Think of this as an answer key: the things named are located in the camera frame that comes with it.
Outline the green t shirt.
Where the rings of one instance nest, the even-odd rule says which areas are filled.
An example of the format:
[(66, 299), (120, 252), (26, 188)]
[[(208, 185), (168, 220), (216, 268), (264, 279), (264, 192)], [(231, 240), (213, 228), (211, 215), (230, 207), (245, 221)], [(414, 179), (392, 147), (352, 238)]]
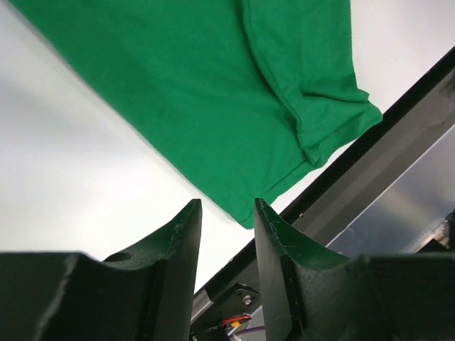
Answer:
[(349, 1), (14, 1), (69, 66), (241, 226), (382, 120)]

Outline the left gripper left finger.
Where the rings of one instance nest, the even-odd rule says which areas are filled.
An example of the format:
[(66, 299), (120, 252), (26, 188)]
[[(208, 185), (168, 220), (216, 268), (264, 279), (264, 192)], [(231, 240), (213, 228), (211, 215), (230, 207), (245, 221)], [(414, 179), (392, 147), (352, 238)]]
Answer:
[(1, 254), (2, 340), (187, 340), (202, 205), (104, 261), (80, 252)]

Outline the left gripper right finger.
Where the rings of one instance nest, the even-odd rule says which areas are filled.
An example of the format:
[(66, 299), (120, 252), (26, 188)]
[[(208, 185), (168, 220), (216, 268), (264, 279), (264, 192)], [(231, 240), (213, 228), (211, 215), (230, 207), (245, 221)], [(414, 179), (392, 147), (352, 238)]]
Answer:
[(342, 256), (255, 200), (268, 340), (453, 340), (454, 254)]

